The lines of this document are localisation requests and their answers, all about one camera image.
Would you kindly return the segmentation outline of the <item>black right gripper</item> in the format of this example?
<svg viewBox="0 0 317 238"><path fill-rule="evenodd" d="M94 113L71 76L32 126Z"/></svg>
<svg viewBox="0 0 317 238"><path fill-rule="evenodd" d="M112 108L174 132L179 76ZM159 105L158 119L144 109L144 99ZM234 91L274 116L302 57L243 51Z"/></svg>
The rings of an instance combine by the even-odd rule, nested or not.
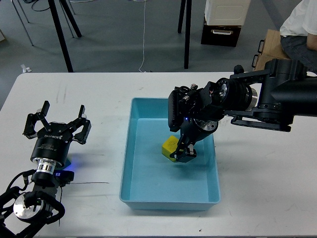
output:
<svg viewBox="0 0 317 238"><path fill-rule="evenodd" d="M169 155L169 159L171 161L187 163L196 158L197 153L194 149L194 144L214 133L217 128L217 121L185 120L180 128L180 138L177 139L174 135L169 137L169 144L172 149L175 149Z"/></svg>

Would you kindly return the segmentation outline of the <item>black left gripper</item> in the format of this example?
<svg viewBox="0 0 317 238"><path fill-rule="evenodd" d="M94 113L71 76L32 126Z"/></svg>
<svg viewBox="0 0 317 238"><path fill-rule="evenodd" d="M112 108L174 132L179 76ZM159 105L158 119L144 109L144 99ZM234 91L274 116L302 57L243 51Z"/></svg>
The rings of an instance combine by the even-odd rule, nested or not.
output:
<svg viewBox="0 0 317 238"><path fill-rule="evenodd" d="M50 104L44 101L41 109L35 114L28 114L23 135L27 138L37 137L30 160L44 158L56 161L59 166L64 166L67 160L71 140L79 144L85 144L91 129L91 122L85 115L85 106L81 105L78 118L65 123L51 122L46 120ZM44 128L35 131L35 125L41 121Z"/></svg>

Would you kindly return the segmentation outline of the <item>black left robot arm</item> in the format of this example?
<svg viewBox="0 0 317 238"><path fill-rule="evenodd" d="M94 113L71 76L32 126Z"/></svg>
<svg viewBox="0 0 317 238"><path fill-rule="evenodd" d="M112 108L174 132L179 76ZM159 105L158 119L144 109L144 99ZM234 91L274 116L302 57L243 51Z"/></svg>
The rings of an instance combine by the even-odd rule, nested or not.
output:
<svg viewBox="0 0 317 238"><path fill-rule="evenodd" d="M56 199L58 188L74 180L74 172L66 171L66 161L72 141L85 144L91 122L82 105L78 118L69 122L47 122L50 104L27 116L23 135L36 138L30 160L37 164L35 170L19 173L24 187L10 182L0 196L0 236L2 238L32 238L44 225L60 220L65 208Z"/></svg>

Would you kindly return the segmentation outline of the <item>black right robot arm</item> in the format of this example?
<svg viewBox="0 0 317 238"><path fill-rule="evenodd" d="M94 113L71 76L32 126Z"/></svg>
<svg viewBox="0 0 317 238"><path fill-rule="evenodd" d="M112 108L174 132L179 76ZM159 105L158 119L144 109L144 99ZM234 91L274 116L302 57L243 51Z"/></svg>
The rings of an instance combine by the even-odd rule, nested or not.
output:
<svg viewBox="0 0 317 238"><path fill-rule="evenodd" d="M196 142L214 133L224 116L239 126L289 132L294 116L316 114L317 79L299 61L273 59L253 72L237 65L229 78L170 93L168 126L180 138L167 157L181 163L194 159Z"/></svg>

